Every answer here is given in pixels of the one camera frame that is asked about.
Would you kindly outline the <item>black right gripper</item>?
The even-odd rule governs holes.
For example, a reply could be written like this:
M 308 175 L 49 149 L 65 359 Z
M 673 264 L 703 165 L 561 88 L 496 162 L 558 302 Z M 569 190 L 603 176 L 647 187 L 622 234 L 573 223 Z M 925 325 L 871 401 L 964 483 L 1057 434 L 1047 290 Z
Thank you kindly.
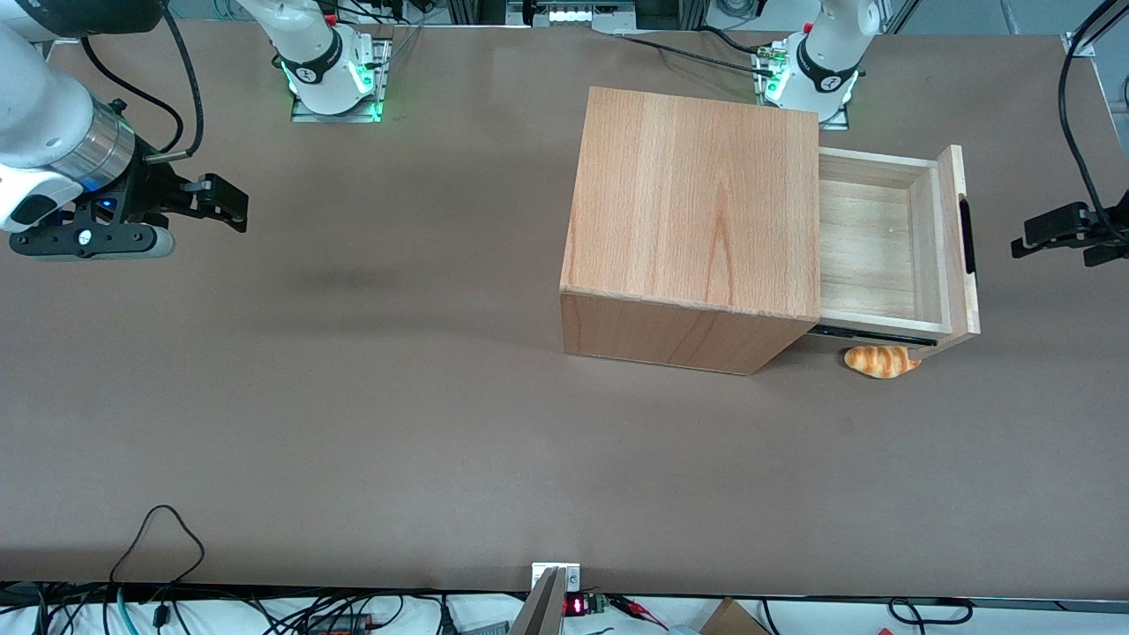
M 226 221 L 238 233 L 250 228 L 250 195 L 226 179 L 205 173 L 205 179 L 181 177 L 168 164 L 130 165 L 116 180 L 89 194 L 88 206 L 97 220 L 145 221 L 165 228 L 169 214 L 194 220 Z

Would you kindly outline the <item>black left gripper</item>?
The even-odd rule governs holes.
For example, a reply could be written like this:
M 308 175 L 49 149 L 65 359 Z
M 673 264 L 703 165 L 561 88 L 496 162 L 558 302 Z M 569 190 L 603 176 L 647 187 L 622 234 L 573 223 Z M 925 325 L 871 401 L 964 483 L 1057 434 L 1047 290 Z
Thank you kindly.
M 1012 256 L 1032 256 L 1040 250 L 1054 247 L 1083 249 L 1086 268 L 1128 258 L 1128 191 L 1115 205 L 1102 205 L 1094 194 L 1093 205 L 1094 214 L 1089 212 L 1088 205 L 1073 202 L 1025 220 L 1023 235 L 1012 241 Z M 1100 240 L 1089 241 L 1089 230 L 1096 221 L 1096 227 L 1102 229 Z

